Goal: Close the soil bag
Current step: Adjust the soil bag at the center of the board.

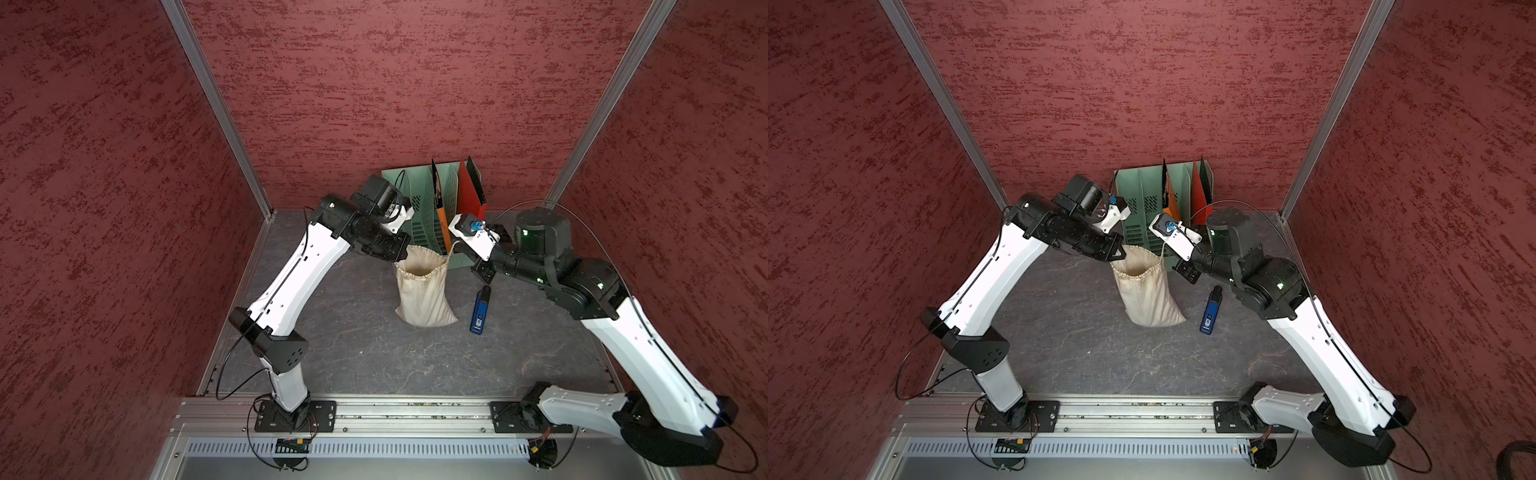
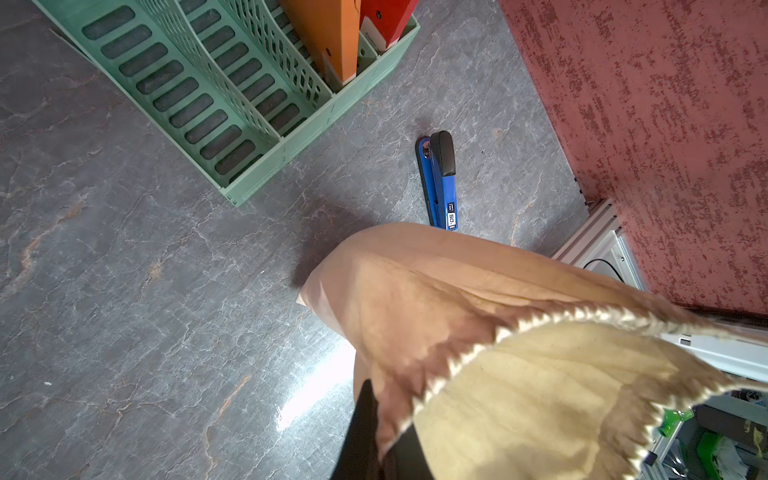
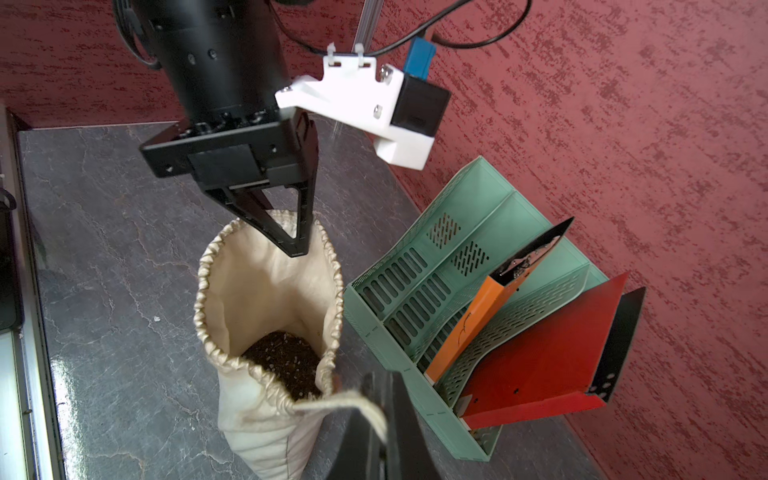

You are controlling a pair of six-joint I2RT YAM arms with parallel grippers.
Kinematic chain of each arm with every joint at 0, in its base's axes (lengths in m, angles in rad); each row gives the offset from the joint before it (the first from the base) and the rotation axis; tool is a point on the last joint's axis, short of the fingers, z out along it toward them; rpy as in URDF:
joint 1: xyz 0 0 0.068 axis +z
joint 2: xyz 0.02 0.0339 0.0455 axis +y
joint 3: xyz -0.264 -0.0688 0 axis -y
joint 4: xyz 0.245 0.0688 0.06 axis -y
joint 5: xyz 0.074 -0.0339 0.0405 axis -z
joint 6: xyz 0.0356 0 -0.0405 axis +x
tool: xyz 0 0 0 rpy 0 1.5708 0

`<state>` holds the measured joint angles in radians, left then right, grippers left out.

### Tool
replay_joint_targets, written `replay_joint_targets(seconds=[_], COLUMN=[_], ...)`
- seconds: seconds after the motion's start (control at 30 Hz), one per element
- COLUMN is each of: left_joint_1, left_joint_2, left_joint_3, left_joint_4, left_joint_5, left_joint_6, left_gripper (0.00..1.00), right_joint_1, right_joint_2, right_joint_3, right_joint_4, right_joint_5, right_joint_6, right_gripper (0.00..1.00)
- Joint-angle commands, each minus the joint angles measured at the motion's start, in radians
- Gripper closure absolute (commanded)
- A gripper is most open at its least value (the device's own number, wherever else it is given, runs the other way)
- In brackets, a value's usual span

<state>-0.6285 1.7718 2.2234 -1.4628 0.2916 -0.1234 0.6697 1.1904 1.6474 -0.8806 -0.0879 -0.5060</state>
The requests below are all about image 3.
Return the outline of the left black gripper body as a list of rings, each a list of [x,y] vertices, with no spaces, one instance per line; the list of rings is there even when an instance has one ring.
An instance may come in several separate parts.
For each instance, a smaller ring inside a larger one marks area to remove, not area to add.
[[[300,109],[260,112],[244,122],[181,121],[139,147],[159,178],[189,174],[204,190],[294,185],[315,174],[315,122]]]

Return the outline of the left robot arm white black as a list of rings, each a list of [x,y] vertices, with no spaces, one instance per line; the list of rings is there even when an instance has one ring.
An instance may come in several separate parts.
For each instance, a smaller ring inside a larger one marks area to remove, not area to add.
[[[184,120],[139,148],[158,178],[189,175],[290,257],[309,251],[319,145],[290,83],[267,1],[115,1],[128,49],[162,70]]]

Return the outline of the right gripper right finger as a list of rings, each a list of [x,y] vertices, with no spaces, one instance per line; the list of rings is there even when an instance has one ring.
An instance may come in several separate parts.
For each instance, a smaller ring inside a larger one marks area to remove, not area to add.
[[[402,375],[387,372],[383,387],[383,410],[387,421],[384,478],[440,480]]]

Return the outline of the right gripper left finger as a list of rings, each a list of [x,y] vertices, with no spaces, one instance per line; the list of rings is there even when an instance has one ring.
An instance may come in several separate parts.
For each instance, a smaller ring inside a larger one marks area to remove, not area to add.
[[[388,419],[386,375],[370,373],[357,390],[362,397],[352,413],[327,479],[385,479]]]

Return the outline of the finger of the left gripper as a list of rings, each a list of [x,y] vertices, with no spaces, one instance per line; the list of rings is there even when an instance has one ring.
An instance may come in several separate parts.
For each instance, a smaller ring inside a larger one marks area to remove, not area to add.
[[[313,204],[319,161],[319,142],[316,128],[307,130],[302,145],[301,166],[303,179],[297,184],[299,193],[297,208],[296,246],[297,255],[306,255],[309,251],[313,217]]]
[[[300,256],[300,200],[295,211],[281,211],[293,221],[293,227],[283,227],[277,220],[278,210],[261,186],[219,187],[204,189],[203,193],[237,218],[258,230],[289,257]]]

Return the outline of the beige cloth soil bag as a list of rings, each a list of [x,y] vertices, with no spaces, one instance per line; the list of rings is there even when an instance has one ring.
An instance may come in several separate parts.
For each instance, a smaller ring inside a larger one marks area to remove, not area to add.
[[[334,383],[343,287],[319,222],[304,256],[234,220],[200,259],[194,325],[218,374],[218,428],[260,479],[300,478],[334,410],[354,410],[375,439],[386,438],[382,409]]]

